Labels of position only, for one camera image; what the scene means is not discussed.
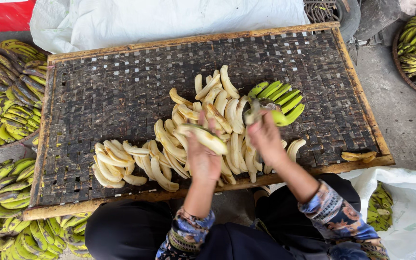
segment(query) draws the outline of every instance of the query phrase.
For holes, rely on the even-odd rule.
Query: tire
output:
[[[342,0],[337,0],[335,3],[338,10],[338,18],[340,19],[340,32],[344,42],[349,41],[355,34],[361,21],[361,7],[357,0],[347,0],[347,2],[350,6],[350,12],[346,11]]]

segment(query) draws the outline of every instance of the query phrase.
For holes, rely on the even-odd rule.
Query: hand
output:
[[[264,162],[275,168],[289,161],[289,158],[282,147],[280,132],[275,126],[272,114],[266,109],[260,110],[259,113],[263,116],[263,122],[253,123],[246,129],[251,144],[259,151]]]
[[[203,125],[204,119],[204,112],[201,111],[198,123]],[[212,132],[215,132],[214,125],[213,119],[208,120],[208,128]],[[222,157],[202,145],[193,134],[187,137],[187,141],[187,160],[190,173],[192,174],[192,181],[201,181],[202,183],[206,181],[216,182],[221,176]]]

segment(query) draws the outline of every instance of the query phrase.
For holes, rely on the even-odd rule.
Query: concrete floor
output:
[[[14,38],[31,42],[29,32],[0,33],[0,41]],[[387,47],[361,47],[355,68],[396,166],[416,170],[416,91],[399,76]],[[22,146],[4,149],[0,151],[0,162],[22,158],[26,151]],[[216,195],[213,210],[217,223],[233,221],[248,225],[254,219],[254,202],[247,190]],[[77,258],[65,254],[61,259]]]

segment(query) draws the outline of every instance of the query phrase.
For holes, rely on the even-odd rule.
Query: woven bamboo tray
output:
[[[221,65],[240,94],[262,81],[290,81],[303,93],[303,114],[280,129],[286,141],[306,140],[297,162],[312,174],[393,165],[357,79],[338,22],[259,31],[202,35],[49,56],[38,159],[30,208],[24,219],[95,210],[101,203],[132,198],[182,198],[190,180],[166,192],[155,181],[121,189],[102,187],[90,169],[96,142],[116,138],[142,145],[153,125],[171,116],[169,90],[194,101],[194,77]],[[377,151],[370,163],[345,162],[341,151]],[[139,167],[133,174],[144,176]],[[247,173],[237,185],[215,192],[281,182],[276,174]]]
[[[399,39],[399,35],[401,34],[402,29],[400,29],[396,35],[394,36],[394,40],[392,41],[392,58],[394,59],[394,63],[396,64],[397,71],[401,74],[401,77],[407,82],[409,86],[411,86],[414,90],[416,90],[416,84],[412,82],[412,80],[407,77],[407,75],[402,71],[401,62],[399,61],[399,57],[397,55],[397,41]]]

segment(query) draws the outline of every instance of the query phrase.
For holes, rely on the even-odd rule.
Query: woman's right hand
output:
[[[263,157],[264,163],[275,166],[289,160],[283,149],[279,129],[275,126],[272,114],[267,109],[260,110],[262,122],[255,122],[247,127],[251,144]]]

